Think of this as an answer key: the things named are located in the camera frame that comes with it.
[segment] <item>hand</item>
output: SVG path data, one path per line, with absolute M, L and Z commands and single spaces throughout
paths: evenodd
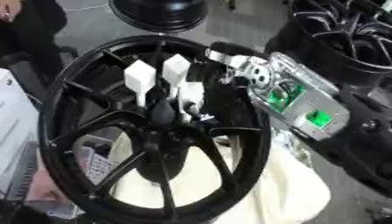
M 22 10 L 20 0 L 0 0 L 0 19 L 12 22 Z

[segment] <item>wheel spoke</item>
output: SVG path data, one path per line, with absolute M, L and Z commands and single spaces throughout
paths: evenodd
M 64 89 L 70 94 L 88 99 L 104 109 L 120 109 L 121 103 L 73 81 L 65 81 Z
M 110 51 L 102 51 L 104 55 L 104 60 L 105 62 L 110 65 L 110 66 L 117 66 L 120 67 L 121 69 L 127 68 L 129 65 L 118 55 L 110 52 Z
M 120 163 L 107 177 L 99 183 L 92 193 L 107 194 L 110 188 L 125 174 L 137 168 L 139 163 L 143 161 L 146 156 L 145 151 L 139 151 L 132 154 L 130 157 Z
M 77 129 L 70 130 L 69 132 L 62 134 L 51 141 L 52 145 L 59 145 L 63 143 L 73 143 L 79 137 L 82 137 L 90 132 L 101 130 L 106 127 L 118 127 L 123 129 L 127 133 L 131 130 L 137 131 L 137 127 L 140 127 L 144 122 L 144 117 L 132 113 L 130 111 L 118 110 L 114 112 L 108 112 L 103 115 L 91 119 L 88 122 L 84 122 L 79 125 Z
M 160 177 L 159 184 L 164 196 L 164 213 L 168 218 L 173 218 L 176 216 L 176 204 L 174 202 L 172 188 L 170 187 L 169 175 L 167 174 L 165 162 L 158 151 L 154 151 L 152 154 L 154 160 L 158 163 L 157 172 Z
M 181 131 L 185 135 L 195 140 L 196 146 L 200 147 L 200 149 L 208 156 L 208 158 L 218 169 L 222 180 L 222 189 L 231 190 L 233 188 L 236 188 L 237 183 L 235 181 L 235 178 L 231 173 L 230 169 L 228 169 L 228 165 L 226 164 L 223 156 L 219 152 L 211 137 L 206 136 L 201 131 L 193 127 L 184 126 L 181 127 Z
M 209 131 L 210 137 L 221 137 L 221 136 L 246 136 L 260 134 L 263 129 L 257 128 L 244 128 L 244 127 L 220 127 L 214 128 Z

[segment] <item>floor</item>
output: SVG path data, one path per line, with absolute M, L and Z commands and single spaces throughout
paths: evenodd
M 108 0 L 58 0 L 67 11 L 68 26 L 58 35 L 61 46 L 72 46 L 85 53 L 121 37 L 147 34 L 120 21 L 108 7 Z M 180 37 L 210 44 L 216 40 L 235 42 L 262 50 L 286 20 L 286 6 L 278 0 L 241 0 L 236 13 L 220 0 L 209 0 L 208 20 Z M 365 207 L 392 205 L 392 201 L 359 185 L 340 168 L 315 155 L 314 166 L 332 191 L 328 207 L 311 224 L 368 224 Z

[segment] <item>white cloth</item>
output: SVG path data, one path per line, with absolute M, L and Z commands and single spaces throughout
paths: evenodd
M 121 162 L 128 156 L 129 148 L 130 140 L 126 136 L 120 137 L 113 147 L 111 160 Z M 232 168 L 231 149 L 221 147 L 220 153 Z M 214 165 L 201 150 L 191 148 L 184 169 L 170 184 L 176 205 L 182 206 L 206 197 L 220 183 Z M 136 171 L 119 181 L 114 196 L 140 207 L 163 205 L 159 186 L 143 179 Z M 329 199 L 328 187 L 314 170 L 297 161 L 279 144 L 273 144 L 268 163 L 254 189 L 215 223 L 303 223 L 322 211 Z

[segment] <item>silver metal part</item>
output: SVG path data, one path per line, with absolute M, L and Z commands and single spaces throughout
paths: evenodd
M 284 54 L 274 52 L 269 60 L 215 51 L 206 56 L 234 69 L 234 77 L 247 78 L 256 106 L 307 137 L 324 140 L 347 126 L 349 111 L 333 99 L 339 89 Z
M 290 74 L 295 79 L 307 83 L 309 86 L 319 89 L 328 95 L 335 96 L 339 92 L 339 89 L 331 82 L 280 52 L 273 52 L 269 63 L 274 72 Z

